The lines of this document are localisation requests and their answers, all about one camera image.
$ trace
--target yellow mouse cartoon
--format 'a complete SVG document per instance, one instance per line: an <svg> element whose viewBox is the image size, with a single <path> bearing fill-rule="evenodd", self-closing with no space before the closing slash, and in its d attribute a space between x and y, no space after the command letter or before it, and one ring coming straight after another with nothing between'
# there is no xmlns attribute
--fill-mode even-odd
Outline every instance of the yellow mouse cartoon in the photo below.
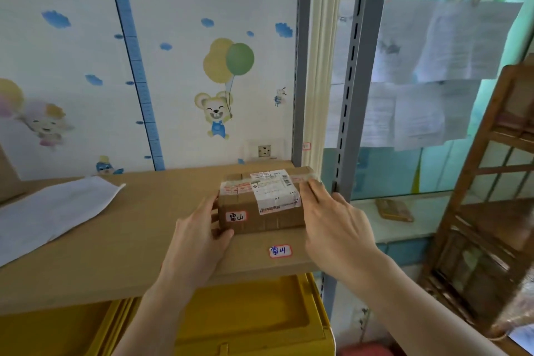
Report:
<svg viewBox="0 0 534 356"><path fill-rule="evenodd" d="M233 97L230 93L228 93L228 100L230 104L233 103ZM215 97L211 97L207 93L199 93L195 96L195 104L199 109L204 110L206 121L211 123L211 130L208 131L208 135L210 137L220 135L227 140L230 136L224 129L224 123L230 119L230 110L226 101L226 92L219 92Z"/></svg>

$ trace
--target left hand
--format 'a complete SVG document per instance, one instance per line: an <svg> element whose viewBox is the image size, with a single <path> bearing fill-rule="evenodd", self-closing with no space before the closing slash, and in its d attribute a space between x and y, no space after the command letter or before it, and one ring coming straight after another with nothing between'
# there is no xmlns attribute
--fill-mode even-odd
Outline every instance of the left hand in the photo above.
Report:
<svg viewBox="0 0 534 356"><path fill-rule="evenodd" d="M214 238L211 223L218 220L217 195L204 198L187 218L178 219L155 286L187 303L198 287L207 283L230 244L234 231Z"/></svg>

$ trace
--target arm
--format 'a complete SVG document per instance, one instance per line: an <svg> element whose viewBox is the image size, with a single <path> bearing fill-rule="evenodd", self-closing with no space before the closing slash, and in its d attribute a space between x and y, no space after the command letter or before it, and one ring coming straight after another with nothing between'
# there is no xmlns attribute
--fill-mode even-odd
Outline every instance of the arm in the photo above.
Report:
<svg viewBox="0 0 534 356"><path fill-rule="evenodd" d="M300 191L310 258L361 298L406 354L504 356L377 248L363 211L316 180Z"/></svg>
<svg viewBox="0 0 534 356"><path fill-rule="evenodd" d="M173 354L180 313L215 271L233 236L232 230L219 239L212 236L211 222L216 215L212 216L211 211L216 199L204 199L193 214L176 222L160 275L143 296L112 356Z"/></svg>

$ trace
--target right hand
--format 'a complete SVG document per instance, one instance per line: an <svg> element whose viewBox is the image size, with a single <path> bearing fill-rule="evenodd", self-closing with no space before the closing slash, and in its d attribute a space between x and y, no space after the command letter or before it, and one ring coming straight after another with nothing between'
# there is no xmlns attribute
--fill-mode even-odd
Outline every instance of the right hand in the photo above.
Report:
<svg viewBox="0 0 534 356"><path fill-rule="evenodd" d="M365 290L384 258L365 213L339 193L330 196L317 180L300 183L300 194L310 258L322 271L355 291Z"/></svg>

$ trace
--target wall socket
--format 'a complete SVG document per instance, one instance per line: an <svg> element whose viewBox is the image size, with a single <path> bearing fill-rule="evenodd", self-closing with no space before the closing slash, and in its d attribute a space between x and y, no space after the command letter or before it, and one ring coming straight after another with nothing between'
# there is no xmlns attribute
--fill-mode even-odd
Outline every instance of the wall socket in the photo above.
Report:
<svg viewBox="0 0 534 356"><path fill-rule="evenodd" d="M258 157L264 158L271 156L271 146L270 145L258 145Z"/></svg>

